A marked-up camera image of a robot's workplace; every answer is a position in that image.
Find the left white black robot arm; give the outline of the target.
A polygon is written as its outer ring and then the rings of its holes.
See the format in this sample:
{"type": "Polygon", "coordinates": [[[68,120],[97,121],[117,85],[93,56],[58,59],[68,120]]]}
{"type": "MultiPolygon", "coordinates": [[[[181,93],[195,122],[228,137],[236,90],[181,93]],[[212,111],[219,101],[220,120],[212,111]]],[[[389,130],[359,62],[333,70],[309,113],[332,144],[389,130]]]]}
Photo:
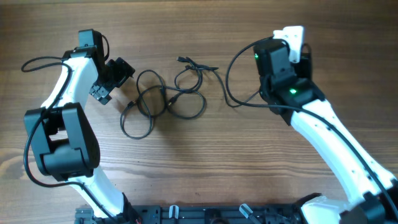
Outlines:
{"type": "Polygon", "coordinates": [[[104,222],[131,221],[134,212],[126,196],[110,182],[100,167],[100,145],[85,115],[89,96],[105,105],[135,70],[122,58],[109,59],[105,36],[93,29],[78,33],[79,45],[53,65],[62,72],[42,105],[26,111],[28,133],[24,167],[31,181],[28,153],[32,151],[40,173],[56,180],[53,188],[69,185],[91,206],[93,216],[104,222]]]}

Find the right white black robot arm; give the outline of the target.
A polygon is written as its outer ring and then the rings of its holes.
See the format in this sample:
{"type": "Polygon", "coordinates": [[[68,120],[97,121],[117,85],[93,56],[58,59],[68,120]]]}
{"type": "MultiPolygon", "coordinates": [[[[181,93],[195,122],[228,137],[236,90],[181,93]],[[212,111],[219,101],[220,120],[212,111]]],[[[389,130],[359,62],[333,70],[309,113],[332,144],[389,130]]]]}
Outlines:
{"type": "Polygon", "coordinates": [[[292,63],[282,39],[255,44],[261,98],[300,133],[332,170],[345,202],[314,194],[300,206],[307,223],[397,223],[397,178],[345,128],[311,78],[310,54],[292,63]]]}

